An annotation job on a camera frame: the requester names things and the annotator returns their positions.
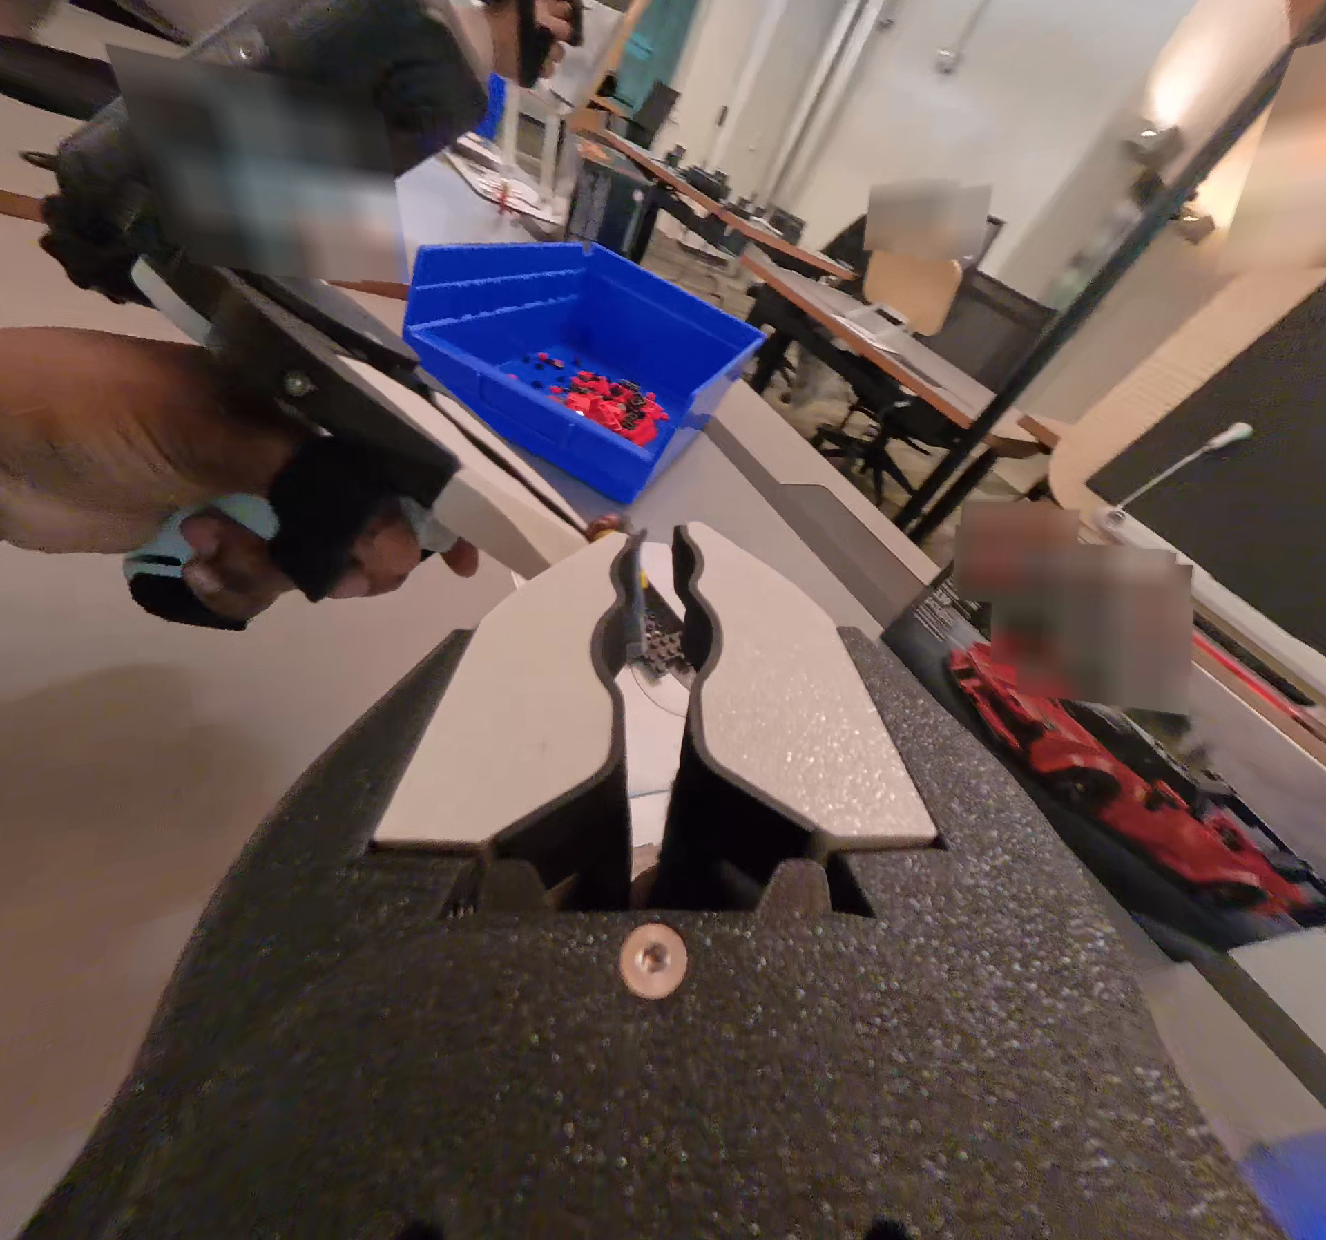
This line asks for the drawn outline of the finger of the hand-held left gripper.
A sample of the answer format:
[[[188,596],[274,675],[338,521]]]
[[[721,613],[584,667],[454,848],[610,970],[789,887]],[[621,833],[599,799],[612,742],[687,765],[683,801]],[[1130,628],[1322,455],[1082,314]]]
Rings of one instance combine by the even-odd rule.
[[[586,523],[571,509],[511,446],[496,436],[488,425],[467,412],[443,391],[424,387],[415,391],[388,374],[355,357],[334,357],[332,367],[358,395],[379,404],[413,438],[443,457],[452,468],[501,470],[516,483],[537,494],[559,519],[586,538]]]
[[[430,515],[522,579],[573,558],[588,539],[505,472],[458,468]]]

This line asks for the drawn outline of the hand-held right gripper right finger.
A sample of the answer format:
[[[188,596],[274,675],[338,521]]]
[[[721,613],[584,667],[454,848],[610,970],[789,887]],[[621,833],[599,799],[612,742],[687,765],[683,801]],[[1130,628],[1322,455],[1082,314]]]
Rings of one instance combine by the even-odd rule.
[[[670,553],[695,677],[657,908],[869,911],[849,857],[939,831],[839,628],[708,524],[680,524]]]

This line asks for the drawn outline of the papers on table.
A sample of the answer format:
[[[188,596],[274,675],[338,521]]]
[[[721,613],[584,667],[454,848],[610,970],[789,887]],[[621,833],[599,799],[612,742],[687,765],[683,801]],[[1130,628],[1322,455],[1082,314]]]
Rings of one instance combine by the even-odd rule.
[[[437,160],[496,209],[529,220],[541,229],[559,231],[565,228],[569,199],[544,190],[520,166],[507,162],[503,151],[490,139],[465,134],[452,147],[441,151]]]

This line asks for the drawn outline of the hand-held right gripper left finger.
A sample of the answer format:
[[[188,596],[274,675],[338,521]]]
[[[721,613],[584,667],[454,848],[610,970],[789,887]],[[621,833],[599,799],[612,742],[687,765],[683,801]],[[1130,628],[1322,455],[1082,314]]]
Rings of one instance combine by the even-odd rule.
[[[477,626],[373,831],[383,851],[526,863],[574,910],[631,887],[623,699],[636,536],[606,534]]]

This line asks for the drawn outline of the person's left hand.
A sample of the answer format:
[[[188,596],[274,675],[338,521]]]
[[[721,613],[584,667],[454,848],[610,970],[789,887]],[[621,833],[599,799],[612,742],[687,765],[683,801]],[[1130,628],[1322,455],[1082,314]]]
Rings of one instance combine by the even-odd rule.
[[[124,554],[188,511],[184,586],[210,615],[246,622],[295,586],[210,502],[265,496],[306,440],[223,393],[189,344],[2,329],[2,541],[15,549]]]

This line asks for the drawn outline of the red car instruction booklet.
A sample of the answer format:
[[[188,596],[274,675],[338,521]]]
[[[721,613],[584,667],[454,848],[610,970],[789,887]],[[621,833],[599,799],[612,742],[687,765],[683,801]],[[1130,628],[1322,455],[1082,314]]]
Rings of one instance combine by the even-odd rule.
[[[941,570],[882,643],[1008,769],[1168,958],[1324,926],[1324,876],[1217,772],[1127,714],[1036,697],[989,652],[988,607]]]

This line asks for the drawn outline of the heap of red toy bricks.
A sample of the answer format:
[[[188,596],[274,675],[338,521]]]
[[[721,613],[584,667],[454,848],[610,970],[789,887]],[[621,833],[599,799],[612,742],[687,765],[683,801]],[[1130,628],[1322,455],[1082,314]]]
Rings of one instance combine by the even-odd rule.
[[[593,368],[578,355],[526,353],[505,363],[501,378],[638,449],[651,446],[672,423],[670,410],[653,391]]]

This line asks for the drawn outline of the blue plastic bin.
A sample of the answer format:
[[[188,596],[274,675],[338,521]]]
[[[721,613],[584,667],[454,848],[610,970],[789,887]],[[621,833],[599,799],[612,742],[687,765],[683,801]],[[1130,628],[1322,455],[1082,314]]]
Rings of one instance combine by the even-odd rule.
[[[422,370],[494,432],[633,504],[706,429],[762,337],[601,246],[422,246],[403,312]],[[638,449],[501,378],[520,355],[578,355],[653,391],[672,423]]]

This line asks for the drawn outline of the black door frame post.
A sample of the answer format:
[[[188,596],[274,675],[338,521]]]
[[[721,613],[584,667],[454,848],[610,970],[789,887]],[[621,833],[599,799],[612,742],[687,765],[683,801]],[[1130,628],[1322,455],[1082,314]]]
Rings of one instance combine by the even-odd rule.
[[[1198,152],[1175,175],[1174,182],[1159,192],[1142,211],[1136,224],[1121,237],[1115,250],[1106,258],[1093,278],[1080,293],[1040,331],[1036,342],[1012,370],[1006,385],[991,397],[976,419],[958,436],[952,451],[924,477],[912,498],[899,509],[894,524],[914,543],[933,536],[937,526],[974,489],[978,479],[989,470],[997,453],[991,446],[995,427],[1003,421],[1020,397],[1036,382],[1044,368],[1063,352],[1087,320],[1098,310],[1102,301],[1119,286],[1162,228],[1175,218],[1185,203],[1207,181],[1215,167],[1234,151],[1237,139],[1271,105],[1284,81],[1292,57],[1301,47],[1316,45],[1324,40],[1324,8],[1290,38],[1282,53],[1275,57],[1249,89],[1247,96],[1226,117],[1215,134],[1205,139]]]

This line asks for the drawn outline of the white gooseneck microphone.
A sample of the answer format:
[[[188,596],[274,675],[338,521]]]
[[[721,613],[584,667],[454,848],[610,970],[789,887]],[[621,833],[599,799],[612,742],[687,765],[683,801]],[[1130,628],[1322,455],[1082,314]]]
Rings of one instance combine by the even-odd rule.
[[[1149,476],[1143,483],[1136,485],[1117,504],[1102,506],[1100,509],[1097,509],[1097,513],[1093,515],[1097,530],[1106,534],[1119,530],[1119,526],[1123,526],[1130,517],[1130,508],[1153,489],[1185,472],[1187,468],[1194,466],[1196,462],[1202,462],[1202,459],[1211,457],[1215,453],[1222,453],[1224,449],[1251,440],[1252,434],[1254,427],[1247,421],[1234,421],[1226,425],[1221,432],[1209,436],[1194,451],[1174,459],[1166,468],[1159,470],[1157,474]]]

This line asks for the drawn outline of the wooden chair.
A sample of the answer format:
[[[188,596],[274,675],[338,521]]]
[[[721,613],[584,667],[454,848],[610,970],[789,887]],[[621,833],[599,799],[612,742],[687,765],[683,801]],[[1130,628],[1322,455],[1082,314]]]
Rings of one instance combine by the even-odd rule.
[[[944,325],[963,269],[956,260],[918,260],[911,254],[873,250],[862,280],[869,306],[896,316],[920,337],[935,337]]]

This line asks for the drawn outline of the black office chair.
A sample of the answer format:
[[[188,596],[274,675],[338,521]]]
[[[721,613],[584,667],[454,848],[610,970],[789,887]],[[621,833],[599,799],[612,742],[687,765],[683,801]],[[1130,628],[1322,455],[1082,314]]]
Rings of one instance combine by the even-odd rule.
[[[678,90],[653,81],[638,109],[625,120],[623,137],[642,151],[650,151],[653,139],[672,117]]]

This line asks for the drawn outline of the long wooden table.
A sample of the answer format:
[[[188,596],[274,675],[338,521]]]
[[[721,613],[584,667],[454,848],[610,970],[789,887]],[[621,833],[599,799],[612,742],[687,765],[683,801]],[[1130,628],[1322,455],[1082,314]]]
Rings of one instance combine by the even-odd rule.
[[[768,228],[740,218],[728,207],[691,186],[678,171],[663,166],[618,134],[588,128],[584,136],[644,171],[655,188],[666,192],[665,201],[668,205],[683,201],[696,213],[738,233],[745,243],[742,254],[738,254],[738,263],[757,282],[770,286],[802,312],[807,322],[822,327],[845,350],[896,380],[950,425],[959,430],[971,429],[976,415],[991,402],[993,395],[988,389],[954,368],[939,353],[916,342],[896,323],[884,322],[882,331],[869,331],[849,320],[852,299],[826,284],[828,278],[837,282],[852,278],[852,271],[841,263],[794,246]]]

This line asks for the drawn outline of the dark grey toy brick model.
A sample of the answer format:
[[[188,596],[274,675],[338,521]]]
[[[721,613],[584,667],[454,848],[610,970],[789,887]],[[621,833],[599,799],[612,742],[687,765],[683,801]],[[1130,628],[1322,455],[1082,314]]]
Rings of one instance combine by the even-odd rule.
[[[657,581],[665,575],[663,558],[670,553],[644,536],[631,536],[631,539],[629,663],[640,669],[651,684],[670,678],[689,690],[695,669],[683,652],[683,609]]]

